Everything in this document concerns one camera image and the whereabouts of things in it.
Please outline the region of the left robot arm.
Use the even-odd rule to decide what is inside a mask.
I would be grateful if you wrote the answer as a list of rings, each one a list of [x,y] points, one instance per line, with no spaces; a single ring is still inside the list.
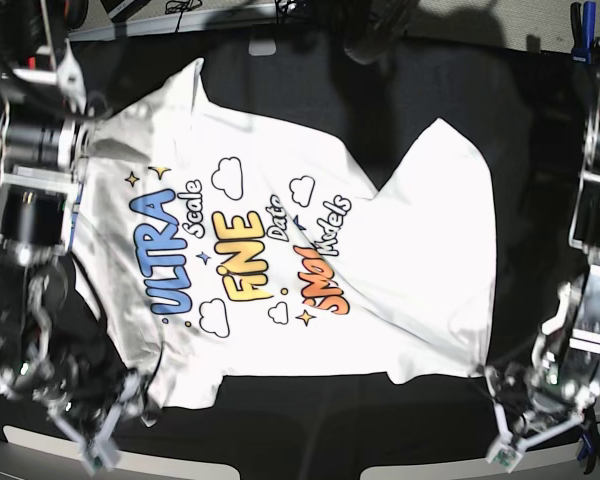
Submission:
[[[483,373],[498,435],[486,459],[512,469],[524,453],[586,420],[600,396],[600,72],[588,119],[569,244],[587,268],[558,289],[558,308],[541,324],[528,367]]]

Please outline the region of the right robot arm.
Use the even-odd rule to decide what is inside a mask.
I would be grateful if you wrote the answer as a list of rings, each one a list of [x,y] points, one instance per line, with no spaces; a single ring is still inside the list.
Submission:
[[[114,462],[117,424],[143,415],[151,377],[109,377],[107,318],[93,338],[61,330],[91,124],[107,116],[87,94],[69,33],[84,1],[0,1],[0,394],[42,404],[93,466]]]

